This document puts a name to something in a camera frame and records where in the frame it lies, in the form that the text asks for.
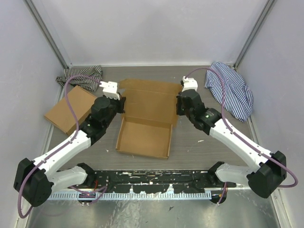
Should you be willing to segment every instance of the closed cardboard box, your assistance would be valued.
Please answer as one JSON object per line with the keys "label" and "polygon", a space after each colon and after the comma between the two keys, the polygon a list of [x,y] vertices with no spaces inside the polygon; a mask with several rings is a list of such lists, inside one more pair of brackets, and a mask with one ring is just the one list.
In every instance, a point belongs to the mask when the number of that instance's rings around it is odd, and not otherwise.
{"label": "closed cardboard box", "polygon": [[[67,97],[76,114],[79,125],[91,113],[91,106],[96,97],[79,86],[75,86]],[[67,135],[76,130],[76,123],[65,98],[62,98],[44,117]]]}
{"label": "closed cardboard box", "polygon": [[122,153],[167,159],[176,126],[180,84],[126,79],[119,83],[126,97],[116,149]]}

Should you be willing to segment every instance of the wall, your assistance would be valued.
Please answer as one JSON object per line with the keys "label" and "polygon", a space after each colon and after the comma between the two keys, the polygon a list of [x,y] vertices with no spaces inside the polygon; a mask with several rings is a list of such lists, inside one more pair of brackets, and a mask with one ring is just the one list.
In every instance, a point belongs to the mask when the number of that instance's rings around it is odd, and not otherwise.
{"label": "wall", "polygon": [[302,0],[277,1],[239,68],[253,91],[260,143],[282,151],[299,178],[297,187],[283,191],[293,227],[304,223],[303,9]]}
{"label": "wall", "polygon": [[23,1],[0,1],[0,21],[0,227],[10,228],[17,165],[42,152],[49,126],[43,113],[54,105],[63,69]]}
{"label": "wall", "polygon": [[67,61],[235,63],[266,0],[33,0]]}

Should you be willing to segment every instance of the striped cloth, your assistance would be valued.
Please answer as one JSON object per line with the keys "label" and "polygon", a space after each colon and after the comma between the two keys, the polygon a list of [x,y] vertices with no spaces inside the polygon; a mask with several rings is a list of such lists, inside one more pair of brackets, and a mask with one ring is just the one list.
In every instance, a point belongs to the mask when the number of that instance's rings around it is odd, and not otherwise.
{"label": "striped cloth", "polygon": [[[222,78],[225,85],[225,106],[235,118],[245,122],[252,113],[253,97],[252,92],[240,74],[226,64],[220,62],[212,63],[212,70],[216,71]],[[207,71],[205,87],[210,89],[214,98],[222,104],[222,87],[218,77]]]}
{"label": "striped cloth", "polygon": [[[86,75],[101,81],[103,70],[101,66],[90,66],[84,69],[65,69],[64,75],[58,76],[56,78],[56,82],[58,82],[61,87],[63,87],[66,81],[74,75]],[[70,82],[73,86],[80,86],[86,90],[95,92],[99,88],[99,84],[93,80],[84,78],[84,77],[77,77]]]}

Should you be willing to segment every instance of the blue and white striped cloth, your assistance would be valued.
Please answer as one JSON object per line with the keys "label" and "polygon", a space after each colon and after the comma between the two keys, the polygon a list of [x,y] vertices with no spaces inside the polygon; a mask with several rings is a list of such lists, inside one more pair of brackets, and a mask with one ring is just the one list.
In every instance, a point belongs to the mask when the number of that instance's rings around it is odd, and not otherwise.
{"label": "blue and white striped cloth", "polygon": [[[225,85],[225,106],[235,118],[245,122],[252,113],[253,96],[240,74],[226,64],[220,62],[212,63],[212,70],[216,71],[222,78]],[[222,87],[218,77],[207,71],[205,87],[210,89],[214,98],[222,104]]]}

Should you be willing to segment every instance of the black and white striped cloth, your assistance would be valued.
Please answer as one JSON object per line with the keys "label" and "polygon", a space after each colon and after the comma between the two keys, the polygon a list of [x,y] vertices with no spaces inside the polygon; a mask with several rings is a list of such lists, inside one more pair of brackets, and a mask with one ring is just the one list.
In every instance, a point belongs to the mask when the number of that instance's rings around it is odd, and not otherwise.
{"label": "black and white striped cloth", "polygon": [[[90,66],[83,69],[65,69],[64,75],[58,76],[56,78],[56,82],[58,82],[61,87],[63,87],[66,83],[66,81],[74,76],[74,75],[86,75],[95,79],[98,79],[101,81],[103,70],[101,66]],[[84,77],[77,77],[74,78],[71,82],[71,85],[73,86],[80,86],[86,90],[95,92],[99,88],[99,84],[93,80],[84,78]]]}
{"label": "black and white striped cloth", "polygon": [[[240,74],[231,69],[226,64],[220,62],[212,63],[212,70],[216,71],[221,76],[225,85],[225,106],[235,118],[245,122],[252,113],[253,96]],[[205,87],[210,89],[214,98],[222,104],[222,87],[218,77],[207,71]]]}

